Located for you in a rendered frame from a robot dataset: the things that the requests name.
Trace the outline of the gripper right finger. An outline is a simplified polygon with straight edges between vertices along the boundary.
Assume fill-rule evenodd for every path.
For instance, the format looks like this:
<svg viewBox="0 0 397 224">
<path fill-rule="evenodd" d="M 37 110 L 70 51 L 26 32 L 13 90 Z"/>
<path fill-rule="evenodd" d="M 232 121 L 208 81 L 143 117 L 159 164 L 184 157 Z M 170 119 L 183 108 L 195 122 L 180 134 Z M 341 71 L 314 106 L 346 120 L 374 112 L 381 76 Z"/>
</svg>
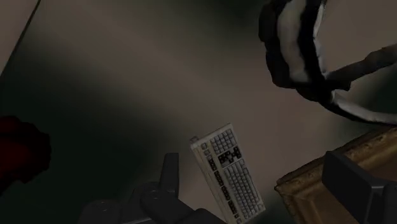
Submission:
<svg viewBox="0 0 397 224">
<path fill-rule="evenodd" d="M 397 224 L 397 182 L 377 178 L 337 151 L 324 156 L 321 181 L 359 224 Z"/>
</svg>

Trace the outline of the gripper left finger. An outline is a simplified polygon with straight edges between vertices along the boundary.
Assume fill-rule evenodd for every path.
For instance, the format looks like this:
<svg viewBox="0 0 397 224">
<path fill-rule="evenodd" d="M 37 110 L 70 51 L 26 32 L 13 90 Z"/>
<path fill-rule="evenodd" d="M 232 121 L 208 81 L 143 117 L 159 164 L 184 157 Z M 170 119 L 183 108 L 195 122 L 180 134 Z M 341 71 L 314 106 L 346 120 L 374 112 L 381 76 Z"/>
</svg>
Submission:
<svg viewBox="0 0 397 224">
<path fill-rule="evenodd" d="M 77 224 L 224 224 L 206 209 L 192 209 L 178 195 L 179 154 L 167 153 L 158 182 L 138 186 L 126 203 L 96 200 L 87 204 Z"/>
</svg>

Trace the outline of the golden brown box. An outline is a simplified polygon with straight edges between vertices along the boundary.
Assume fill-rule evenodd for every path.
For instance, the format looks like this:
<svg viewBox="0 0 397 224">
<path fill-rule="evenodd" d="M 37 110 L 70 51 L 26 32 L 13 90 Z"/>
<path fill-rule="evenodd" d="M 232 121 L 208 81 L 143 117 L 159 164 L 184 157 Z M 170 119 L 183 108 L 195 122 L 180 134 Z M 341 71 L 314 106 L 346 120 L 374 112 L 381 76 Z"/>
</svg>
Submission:
<svg viewBox="0 0 397 224">
<path fill-rule="evenodd" d="M 378 178 L 397 182 L 397 127 L 364 134 L 336 149 Z M 319 157 L 277 181 L 275 190 L 296 224 L 359 224 L 321 182 Z"/>
</svg>

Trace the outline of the white computer keyboard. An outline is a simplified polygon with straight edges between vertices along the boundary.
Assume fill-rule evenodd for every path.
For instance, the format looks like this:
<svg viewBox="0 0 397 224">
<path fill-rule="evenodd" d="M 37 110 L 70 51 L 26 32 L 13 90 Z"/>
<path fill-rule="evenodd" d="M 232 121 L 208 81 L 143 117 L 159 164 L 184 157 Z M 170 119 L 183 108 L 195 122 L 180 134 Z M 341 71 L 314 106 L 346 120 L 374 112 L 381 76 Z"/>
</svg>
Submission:
<svg viewBox="0 0 397 224">
<path fill-rule="evenodd" d="M 231 123 L 193 138 L 190 149 L 228 224 L 248 224 L 265 211 Z"/>
</svg>

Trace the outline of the dark red rounded object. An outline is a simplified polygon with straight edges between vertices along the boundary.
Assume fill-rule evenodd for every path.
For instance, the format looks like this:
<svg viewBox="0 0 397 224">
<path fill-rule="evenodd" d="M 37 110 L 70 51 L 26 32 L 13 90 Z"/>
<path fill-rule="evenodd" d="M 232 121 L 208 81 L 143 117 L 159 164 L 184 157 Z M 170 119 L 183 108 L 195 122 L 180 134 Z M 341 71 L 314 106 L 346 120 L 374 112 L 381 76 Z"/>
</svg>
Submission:
<svg viewBox="0 0 397 224">
<path fill-rule="evenodd" d="M 50 166 L 50 136 L 15 116 L 0 117 L 0 196 L 16 181 L 28 183 Z"/>
</svg>

